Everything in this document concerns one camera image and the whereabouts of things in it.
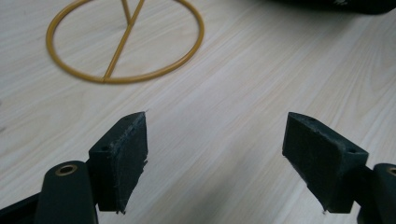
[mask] clamp jaw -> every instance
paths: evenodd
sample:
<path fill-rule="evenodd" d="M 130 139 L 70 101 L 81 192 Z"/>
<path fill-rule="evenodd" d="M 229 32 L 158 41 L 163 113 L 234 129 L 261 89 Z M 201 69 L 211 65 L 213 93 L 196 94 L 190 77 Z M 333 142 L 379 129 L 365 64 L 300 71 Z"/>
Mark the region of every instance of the clamp jaw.
<path fill-rule="evenodd" d="M 320 121 L 289 113 L 282 154 L 331 213 L 361 206 L 359 224 L 396 223 L 396 165 L 366 167 L 369 153 Z"/>
<path fill-rule="evenodd" d="M 0 223 L 96 224 L 100 211 L 125 213 L 148 155 L 144 112 L 120 119 L 89 151 L 87 162 L 49 169 L 41 192 L 0 210 Z"/>

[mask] gold wire ring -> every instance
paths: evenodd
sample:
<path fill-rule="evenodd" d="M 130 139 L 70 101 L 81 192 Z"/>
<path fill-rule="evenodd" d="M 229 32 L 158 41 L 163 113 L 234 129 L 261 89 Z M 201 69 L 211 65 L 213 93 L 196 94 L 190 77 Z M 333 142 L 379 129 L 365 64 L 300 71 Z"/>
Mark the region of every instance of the gold wire ring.
<path fill-rule="evenodd" d="M 115 63 L 117 62 L 118 57 L 120 56 L 120 52 L 122 51 L 123 45 L 126 42 L 127 36 L 129 35 L 129 33 L 131 33 L 132 27 L 134 26 L 134 21 L 137 19 L 137 15 L 140 11 L 140 8 L 143 6 L 144 0 L 140 0 L 135 14 L 132 16 L 132 18 L 129 21 L 127 20 L 128 27 L 125 31 L 124 36 L 122 37 L 119 48 L 116 50 L 116 53 L 115 53 L 115 56 L 113 57 L 112 62 L 110 63 L 109 67 L 107 68 L 106 74 L 103 77 L 92 76 L 90 74 L 80 72 L 77 69 L 64 63 L 61 60 L 61 58 L 59 57 L 59 55 L 57 54 L 54 44 L 53 44 L 53 37 L 54 37 L 56 28 L 58 27 L 59 23 L 64 19 L 64 17 L 67 16 L 67 14 L 69 14 L 76 8 L 86 4 L 88 2 L 91 2 L 91 0 L 78 0 L 78 1 L 68 5 L 67 7 L 65 7 L 62 11 L 60 11 L 55 16 L 55 18 L 52 20 L 52 22 L 49 24 L 49 28 L 48 28 L 47 36 L 46 36 L 47 49 L 49 51 L 49 55 L 52 58 L 52 60 L 55 61 L 55 63 L 57 63 L 64 71 L 66 71 L 67 73 L 69 73 L 75 77 L 80 77 L 80 78 L 83 78 L 85 80 L 89 80 L 92 82 L 114 83 L 114 84 L 146 81 L 146 80 L 149 80 L 149 79 L 152 79 L 155 77 L 160 77 L 160 76 L 163 76 L 165 74 L 168 74 L 168 73 L 174 71 L 175 69 L 178 69 L 181 65 L 186 63 L 196 53 L 196 51 L 201 46 L 201 44 L 204 40 L 204 34 L 205 34 L 204 20 L 202 19 L 198 10 L 190 3 L 186 2 L 185 0 L 177 0 L 177 2 L 179 2 L 181 5 L 186 7 L 192 13 L 192 15 L 195 17 L 195 19 L 198 22 L 198 26 L 199 26 L 198 38 L 197 38 L 195 44 L 193 45 L 193 47 L 190 49 L 190 51 L 187 52 L 187 54 L 185 54 L 183 57 L 181 57 L 176 62 L 171 63 L 171 64 L 165 66 L 164 68 L 158 69 L 158 70 L 150 72 L 150 73 L 146 73 L 146 74 L 138 75 L 138 76 L 134 76 L 134 77 L 111 77 L 112 69 L 114 69 Z"/>
<path fill-rule="evenodd" d="M 77 170 L 77 168 L 78 167 L 75 164 L 64 165 L 55 171 L 55 174 L 58 176 L 71 175 Z"/>

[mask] yellow wire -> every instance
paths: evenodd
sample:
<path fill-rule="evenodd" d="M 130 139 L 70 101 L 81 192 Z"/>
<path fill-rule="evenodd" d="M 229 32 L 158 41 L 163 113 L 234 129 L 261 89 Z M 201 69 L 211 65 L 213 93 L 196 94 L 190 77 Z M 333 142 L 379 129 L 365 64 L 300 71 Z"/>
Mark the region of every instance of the yellow wire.
<path fill-rule="evenodd" d="M 126 0 L 121 0 L 122 2 L 122 7 L 124 9 L 124 14 L 125 14 L 125 18 L 126 18 L 126 22 L 130 23 L 130 18 L 131 18 L 131 13 L 129 12 L 129 7 L 128 7 L 128 2 Z"/>
<path fill-rule="evenodd" d="M 52 22 L 49 24 L 49 29 L 47 31 L 47 49 L 49 51 L 49 55 L 52 58 L 53 61 L 55 61 L 55 63 L 57 63 L 64 71 L 66 71 L 67 73 L 76 76 L 76 77 L 80 77 L 92 82 L 100 82 L 100 83 L 132 83 L 132 82 L 139 82 L 139 81 L 146 81 L 155 77 L 160 77 L 163 76 L 165 74 L 168 74 L 172 71 L 174 71 L 175 69 L 178 69 L 181 65 L 183 65 L 184 63 L 186 63 L 198 50 L 198 48 L 201 46 L 203 40 L 204 40 L 204 34 L 205 34 L 205 26 L 204 26 L 204 20 L 202 19 L 200 13 L 198 12 L 198 10 L 191 5 L 190 3 L 186 2 L 185 0 L 177 0 L 177 2 L 179 2 L 181 5 L 183 5 L 184 7 L 186 7 L 195 17 L 195 19 L 198 22 L 198 26 L 199 26 L 199 34 L 198 34 L 198 38 L 195 42 L 195 44 L 193 45 L 193 47 L 190 49 L 189 52 L 187 52 L 183 57 L 181 57 L 179 60 L 177 60 L 176 62 L 169 64 L 167 66 L 165 66 L 164 68 L 161 68 L 159 70 L 156 70 L 154 72 L 150 72 L 150 73 L 146 73 L 143 75 L 139 75 L 139 76 L 134 76 L 134 77 L 111 77 L 111 73 L 112 70 L 109 71 L 109 69 L 111 68 L 110 66 L 112 66 L 112 64 L 114 64 L 117 62 L 118 57 L 120 56 L 120 52 L 122 51 L 124 44 L 127 40 L 127 38 L 122 38 L 119 47 L 115 53 L 115 56 L 112 59 L 112 63 L 110 63 L 110 66 L 107 69 L 106 74 L 103 77 L 97 77 L 97 76 L 92 76 L 90 74 L 86 74 L 83 72 L 78 71 L 77 69 L 67 65 L 66 63 L 64 63 L 60 57 L 58 56 L 54 44 L 53 44 L 53 37 L 56 31 L 56 28 L 58 27 L 59 23 L 64 19 L 64 17 L 69 14 L 70 12 L 72 12 L 73 10 L 75 10 L 76 8 L 90 2 L 91 0 L 79 0 L 76 1 L 72 4 L 70 4 L 69 6 L 65 7 L 62 11 L 60 11 L 58 13 L 58 15 L 55 16 L 55 18 L 52 20 Z M 139 5 L 143 5 L 144 0 L 140 0 Z M 134 14 L 134 16 L 137 17 L 137 14 L 139 12 L 139 8 L 136 9 L 136 12 Z M 128 34 L 128 29 L 132 29 L 132 26 L 134 25 L 134 17 L 132 17 L 129 21 L 128 21 L 128 27 L 127 30 L 125 31 L 124 36 L 127 36 Z"/>

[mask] circular wire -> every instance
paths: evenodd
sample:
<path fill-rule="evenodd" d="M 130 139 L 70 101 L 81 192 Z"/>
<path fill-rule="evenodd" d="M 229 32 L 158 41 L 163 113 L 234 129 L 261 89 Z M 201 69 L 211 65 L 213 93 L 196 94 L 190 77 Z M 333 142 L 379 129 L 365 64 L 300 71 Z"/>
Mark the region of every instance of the circular wire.
<path fill-rule="evenodd" d="M 192 46 L 192 48 L 179 60 L 177 60 L 174 63 L 171 63 L 161 69 L 158 69 L 153 72 L 149 72 L 143 75 L 138 75 L 138 76 L 133 76 L 133 77 L 99 77 L 99 76 L 92 76 L 90 74 L 86 74 L 83 72 L 78 71 L 77 69 L 69 66 L 68 64 L 64 63 L 59 55 L 57 54 L 54 44 L 53 44 L 53 37 L 56 31 L 56 28 L 58 27 L 59 23 L 64 19 L 67 14 L 75 10 L 76 8 L 90 2 L 91 0 L 79 0 L 76 1 L 67 7 L 65 7 L 62 11 L 60 11 L 55 18 L 52 20 L 52 22 L 49 24 L 49 28 L 47 31 L 47 36 L 46 36 L 46 42 L 47 42 L 47 49 L 49 51 L 49 55 L 52 58 L 55 63 L 57 63 L 64 71 L 67 73 L 75 76 L 75 77 L 80 77 L 85 80 L 89 80 L 92 82 L 99 82 L 99 83 L 114 83 L 114 84 L 121 84 L 121 83 L 133 83 L 133 82 L 140 82 L 140 81 L 146 81 L 155 77 L 160 77 L 165 74 L 168 74 L 176 69 L 178 69 L 181 65 L 186 63 L 198 50 L 198 48 L 201 46 L 203 40 L 204 40 L 204 34 L 205 34 L 205 25 L 204 25 L 204 20 L 202 19 L 200 13 L 198 10 L 190 3 L 188 3 L 185 0 L 177 0 L 181 5 L 186 7 L 195 17 L 195 19 L 198 22 L 198 27 L 199 27 L 199 34 L 198 38 L 195 42 L 195 44 Z"/>

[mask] table surface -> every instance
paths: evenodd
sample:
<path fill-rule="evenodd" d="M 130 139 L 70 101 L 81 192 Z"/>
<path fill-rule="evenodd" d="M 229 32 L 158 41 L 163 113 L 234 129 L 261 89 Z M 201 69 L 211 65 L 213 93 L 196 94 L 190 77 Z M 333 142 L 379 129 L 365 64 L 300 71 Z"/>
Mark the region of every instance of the table surface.
<path fill-rule="evenodd" d="M 148 164 L 125 216 L 101 223 L 356 223 L 323 213 L 281 155 L 288 112 L 321 120 L 396 163 L 396 10 L 379 16 L 279 0 L 190 0 L 205 20 L 196 55 L 146 82 L 72 77 L 46 50 L 70 0 L 0 2 L 0 207 L 40 191 L 44 174 L 88 150 L 121 117 L 146 111 Z M 137 1 L 130 1 L 134 10 Z M 126 24 L 119 0 L 61 23 L 61 57 L 101 75 Z M 146 1 L 113 76 L 139 75 L 186 53 L 198 34 L 176 1 Z"/>

